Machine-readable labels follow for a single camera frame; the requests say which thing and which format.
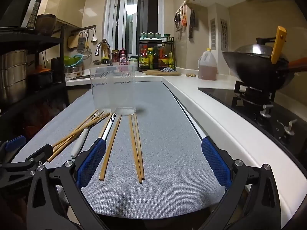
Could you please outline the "white jar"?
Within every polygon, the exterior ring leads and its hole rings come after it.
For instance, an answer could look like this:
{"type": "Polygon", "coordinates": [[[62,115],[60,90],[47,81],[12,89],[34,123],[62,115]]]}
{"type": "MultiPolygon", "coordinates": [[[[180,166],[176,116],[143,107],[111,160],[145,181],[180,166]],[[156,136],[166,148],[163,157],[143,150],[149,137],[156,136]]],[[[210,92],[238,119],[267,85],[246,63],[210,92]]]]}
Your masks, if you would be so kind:
{"type": "Polygon", "coordinates": [[[137,58],[130,58],[130,64],[131,65],[138,65],[138,59],[137,58]]]}

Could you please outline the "plastic oil jug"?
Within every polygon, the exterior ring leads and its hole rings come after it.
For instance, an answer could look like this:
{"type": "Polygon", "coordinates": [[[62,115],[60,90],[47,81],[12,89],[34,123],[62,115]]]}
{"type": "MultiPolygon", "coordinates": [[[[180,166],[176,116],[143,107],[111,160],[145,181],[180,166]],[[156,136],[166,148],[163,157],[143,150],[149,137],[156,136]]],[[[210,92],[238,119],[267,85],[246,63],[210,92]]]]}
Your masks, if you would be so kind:
{"type": "Polygon", "coordinates": [[[218,73],[216,59],[210,48],[198,59],[198,78],[201,80],[216,80],[218,73]]]}

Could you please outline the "red jar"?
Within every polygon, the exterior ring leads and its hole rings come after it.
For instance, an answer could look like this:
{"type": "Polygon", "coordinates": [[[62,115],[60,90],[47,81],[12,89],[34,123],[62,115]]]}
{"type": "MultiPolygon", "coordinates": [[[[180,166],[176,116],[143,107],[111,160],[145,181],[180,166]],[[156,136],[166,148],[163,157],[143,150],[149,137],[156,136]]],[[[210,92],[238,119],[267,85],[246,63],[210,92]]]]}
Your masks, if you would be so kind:
{"type": "Polygon", "coordinates": [[[112,62],[119,62],[119,51],[112,50],[112,62]]]}

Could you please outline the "large steel pot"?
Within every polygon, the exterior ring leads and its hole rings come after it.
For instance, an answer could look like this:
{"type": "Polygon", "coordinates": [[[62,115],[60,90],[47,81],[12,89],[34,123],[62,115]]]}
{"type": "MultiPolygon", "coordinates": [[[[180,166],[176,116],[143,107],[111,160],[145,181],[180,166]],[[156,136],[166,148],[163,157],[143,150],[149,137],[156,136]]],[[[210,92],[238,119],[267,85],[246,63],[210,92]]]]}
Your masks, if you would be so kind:
{"type": "Polygon", "coordinates": [[[6,103],[16,103],[26,92],[26,50],[1,56],[1,96],[6,103]]]}

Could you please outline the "grey table mat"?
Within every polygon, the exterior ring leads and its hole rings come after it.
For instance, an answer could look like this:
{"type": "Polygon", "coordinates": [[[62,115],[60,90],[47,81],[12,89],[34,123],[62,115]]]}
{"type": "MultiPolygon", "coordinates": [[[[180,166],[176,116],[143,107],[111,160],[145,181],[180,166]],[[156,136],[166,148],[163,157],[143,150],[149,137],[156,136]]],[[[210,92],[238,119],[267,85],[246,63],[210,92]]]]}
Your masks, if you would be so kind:
{"type": "Polygon", "coordinates": [[[169,89],[137,82],[135,104],[145,179],[139,183],[128,117],[121,119],[104,181],[97,169],[82,193],[98,214],[160,219],[217,204],[220,186],[201,151],[201,140],[169,89]]]}

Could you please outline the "green colander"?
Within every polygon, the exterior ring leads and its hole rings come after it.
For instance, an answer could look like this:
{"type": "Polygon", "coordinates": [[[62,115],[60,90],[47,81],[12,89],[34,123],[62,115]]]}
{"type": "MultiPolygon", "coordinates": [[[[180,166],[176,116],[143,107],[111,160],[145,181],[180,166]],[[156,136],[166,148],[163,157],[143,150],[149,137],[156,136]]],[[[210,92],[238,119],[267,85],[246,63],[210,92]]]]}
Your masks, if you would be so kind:
{"type": "Polygon", "coordinates": [[[83,61],[83,55],[77,54],[72,57],[64,56],[64,66],[66,68],[75,67],[76,65],[81,64],[83,61]]]}

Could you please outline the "pink dish soap bottle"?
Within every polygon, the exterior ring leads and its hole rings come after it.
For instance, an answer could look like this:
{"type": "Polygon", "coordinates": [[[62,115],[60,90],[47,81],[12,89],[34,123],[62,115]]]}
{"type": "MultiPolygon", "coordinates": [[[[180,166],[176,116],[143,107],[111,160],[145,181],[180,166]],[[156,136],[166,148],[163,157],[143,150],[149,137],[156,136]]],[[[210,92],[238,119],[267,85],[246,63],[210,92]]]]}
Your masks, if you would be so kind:
{"type": "Polygon", "coordinates": [[[126,55],[126,50],[124,48],[122,48],[120,51],[119,65],[128,65],[128,58],[126,55]]]}

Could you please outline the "black shelf rack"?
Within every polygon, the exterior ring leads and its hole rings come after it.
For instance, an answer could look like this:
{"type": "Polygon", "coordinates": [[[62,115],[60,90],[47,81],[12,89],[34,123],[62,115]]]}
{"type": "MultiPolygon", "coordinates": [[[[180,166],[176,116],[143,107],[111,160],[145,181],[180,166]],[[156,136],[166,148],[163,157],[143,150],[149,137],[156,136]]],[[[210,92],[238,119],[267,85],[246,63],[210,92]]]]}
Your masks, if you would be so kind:
{"type": "Polygon", "coordinates": [[[12,30],[1,32],[1,56],[15,50],[26,50],[27,56],[34,55],[34,65],[39,64],[40,53],[59,46],[58,67],[56,73],[59,74],[59,80],[64,81],[64,32],[65,25],[61,25],[55,33],[59,37],[36,34],[30,30],[12,30]]]}

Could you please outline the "steel wok lid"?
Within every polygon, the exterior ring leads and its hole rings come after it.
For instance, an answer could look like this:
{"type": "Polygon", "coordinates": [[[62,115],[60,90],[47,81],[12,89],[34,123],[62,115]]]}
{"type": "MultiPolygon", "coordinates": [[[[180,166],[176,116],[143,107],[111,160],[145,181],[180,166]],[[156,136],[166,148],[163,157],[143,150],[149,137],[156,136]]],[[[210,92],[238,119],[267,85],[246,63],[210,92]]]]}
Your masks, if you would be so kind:
{"type": "Polygon", "coordinates": [[[268,43],[277,43],[284,45],[286,37],[256,38],[256,44],[245,45],[232,52],[224,52],[223,56],[227,62],[253,62],[256,60],[271,60],[274,47],[268,46],[268,43]]]}

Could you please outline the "black wok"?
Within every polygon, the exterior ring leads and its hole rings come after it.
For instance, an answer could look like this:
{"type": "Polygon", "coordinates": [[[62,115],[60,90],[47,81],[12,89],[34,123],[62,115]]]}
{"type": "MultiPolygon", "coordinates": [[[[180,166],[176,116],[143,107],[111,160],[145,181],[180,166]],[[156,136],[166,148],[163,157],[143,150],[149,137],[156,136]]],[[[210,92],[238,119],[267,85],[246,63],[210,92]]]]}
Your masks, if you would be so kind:
{"type": "Polygon", "coordinates": [[[263,91],[276,91],[288,85],[294,73],[286,71],[286,64],[272,64],[269,58],[248,53],[223,52],[223,57],[232,72],[245,85],[263,91]]]}

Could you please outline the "round wooden cutting board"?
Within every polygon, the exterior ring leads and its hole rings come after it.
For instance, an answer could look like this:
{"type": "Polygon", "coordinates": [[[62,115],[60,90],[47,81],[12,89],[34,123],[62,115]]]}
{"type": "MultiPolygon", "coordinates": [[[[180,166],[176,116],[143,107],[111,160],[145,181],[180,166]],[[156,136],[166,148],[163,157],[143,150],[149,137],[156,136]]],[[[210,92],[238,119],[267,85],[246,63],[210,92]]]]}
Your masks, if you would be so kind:
{"type": "Polygon", "coordinates": [[[157,71],[157,70],[146,70],[146,71],[142,71],[142,74],[150,75],[150,76],[181,76],[181,73],[177,71],[163,72],[163,71],[157,71]]]}

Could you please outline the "white handled fork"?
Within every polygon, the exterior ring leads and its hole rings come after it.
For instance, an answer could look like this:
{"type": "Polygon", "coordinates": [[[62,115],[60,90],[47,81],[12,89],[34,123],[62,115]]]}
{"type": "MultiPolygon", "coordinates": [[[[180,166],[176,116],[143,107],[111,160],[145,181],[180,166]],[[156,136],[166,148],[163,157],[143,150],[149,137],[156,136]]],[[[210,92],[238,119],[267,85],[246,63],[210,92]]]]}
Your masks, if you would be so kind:
{"type": "Polygon", "coordinates": [[[83,129],[83,131],[81,132],[81,134],[79,135],[74,147],[72,148],[71,151],[71,158],[76,159],[76,157],[78,156],[80,150],[82,149],[85,139],[88,135],[89,130],[94,126],[94,124],[86,127],[85,129],[83,129]]]}

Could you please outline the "clear plastic container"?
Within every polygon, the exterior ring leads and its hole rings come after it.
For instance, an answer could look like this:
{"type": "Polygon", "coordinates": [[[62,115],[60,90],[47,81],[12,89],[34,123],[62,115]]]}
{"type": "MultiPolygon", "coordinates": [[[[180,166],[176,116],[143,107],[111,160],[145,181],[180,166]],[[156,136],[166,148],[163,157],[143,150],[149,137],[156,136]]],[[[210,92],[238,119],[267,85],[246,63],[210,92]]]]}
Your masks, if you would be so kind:
{"type": "Polygon", "coordinates": [[[95,109],[118,115],[135,113],[135,67],[96,66],[89,70],[95,109]]]}

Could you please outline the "hanging utensil set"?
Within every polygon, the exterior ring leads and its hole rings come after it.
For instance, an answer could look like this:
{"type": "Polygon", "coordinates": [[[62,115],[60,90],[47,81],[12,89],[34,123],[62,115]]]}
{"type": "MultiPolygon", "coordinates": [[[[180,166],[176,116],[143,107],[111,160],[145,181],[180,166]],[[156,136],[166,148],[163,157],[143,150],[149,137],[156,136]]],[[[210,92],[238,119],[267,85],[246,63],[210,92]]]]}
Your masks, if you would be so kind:
{"type": "Polygon", "coordinates": [[[182,31],[187,27],[187,9],[186,2],[183,2],[175,13],[174,23],[176,31],[182,31]]]}

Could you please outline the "white patterned ceramic spoon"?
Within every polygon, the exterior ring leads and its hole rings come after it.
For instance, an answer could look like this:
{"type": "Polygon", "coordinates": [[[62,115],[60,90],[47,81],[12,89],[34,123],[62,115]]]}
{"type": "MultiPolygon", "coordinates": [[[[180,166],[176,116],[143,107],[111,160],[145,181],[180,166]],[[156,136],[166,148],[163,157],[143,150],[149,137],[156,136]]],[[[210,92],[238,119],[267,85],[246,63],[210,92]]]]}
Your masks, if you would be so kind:
{"type": "Polygon", "coordinates": [[[110,121],[108,122],[108,125],[107,125],[107,127],[106,127],[106,130],[105,130],[105,132],[104,132],[104,134],[103,134],[103,136],[102,136],[102,138],[101,138],[101,139],[103,139],[104,141],[106,141],[106,138],[107,138],[107,136],[108,136],[108,134],[109,134],[109,131],[111,130],[111,127],[112,127],[113,122],[115,121],[115,118],[116,118],[116,113],[112,113],[111,119],[110,119],[110,121]]]}

